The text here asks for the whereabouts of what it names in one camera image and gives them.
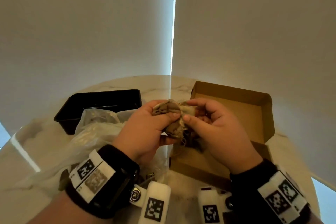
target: plastic bag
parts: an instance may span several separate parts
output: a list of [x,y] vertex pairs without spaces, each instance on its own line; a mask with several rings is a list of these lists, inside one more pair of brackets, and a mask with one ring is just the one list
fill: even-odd
[[[64,148],[48,154],[55,165],[19,181],[12,189],[39,188],[53,198],[59,193],[62,172],[65,169],[70,170],[71,165],[84,161],[94,149],[98,150],[113,142],[134,111],[115,113],[96,108],[84,110],[75,137]],[[140,175],[144,179],[139,185],[146,184],[148,179],[159,179],[167,170],[166,148],[160,147],[153,160],[141,167]]]

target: fingernail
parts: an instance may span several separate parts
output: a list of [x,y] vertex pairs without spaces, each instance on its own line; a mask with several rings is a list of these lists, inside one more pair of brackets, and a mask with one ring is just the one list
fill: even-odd
[[189,122],[190,116],[189,115],[183,116],[183,120],[186,121],[186,122]]

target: white marker holder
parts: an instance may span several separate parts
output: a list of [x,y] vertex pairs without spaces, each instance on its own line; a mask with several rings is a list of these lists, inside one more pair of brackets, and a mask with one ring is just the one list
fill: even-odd
[[166,222],[171,194],[171,188],[168,185],[152,181],[148,188],[144,189],[135,184],[132,192],[135,192],[139,198],[134,201],[131,197],[129,202],[142,208],[138,224],[164,224]]
[[226,199],[230,196],[232,196],[230,192],[219,195],[214,187],[200,188],[198,192],[198,205],[202,223],[225,224],[223,213],[231,212],[227,206],[228,202],[226,202]]

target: hand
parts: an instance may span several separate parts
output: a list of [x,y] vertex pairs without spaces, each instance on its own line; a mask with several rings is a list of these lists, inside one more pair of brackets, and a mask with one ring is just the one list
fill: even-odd
[[210,153],[233,174],[260,164],[263,159],[252,146],[238,118],[221,103],[205,98],[187,101],[197,106],[197,117],[185,115],[184,122],[206,142]]
[[140,107],[112,143],[138,164],[151,161],[160,146],[176,142],[176,139],[161,136],[161,133],[165,127],[176,121],[180,114],[152,116],[153,107],[164,101],[166,100],[153,100]]

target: cardboard box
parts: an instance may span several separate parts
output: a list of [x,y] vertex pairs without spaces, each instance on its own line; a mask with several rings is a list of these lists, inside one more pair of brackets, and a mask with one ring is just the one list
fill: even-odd
[[[263,158],[272,161],[265,145],[275,133],[269,94],[197,81],[191,99],[200,97],[217,100],[229,108],[244,126],[254,148]],[[230,190],[229,170],[217,162],[208,150],[199,153],[195,149],[184,147],[178,155],[171,155],[169,167],[217,188]]]

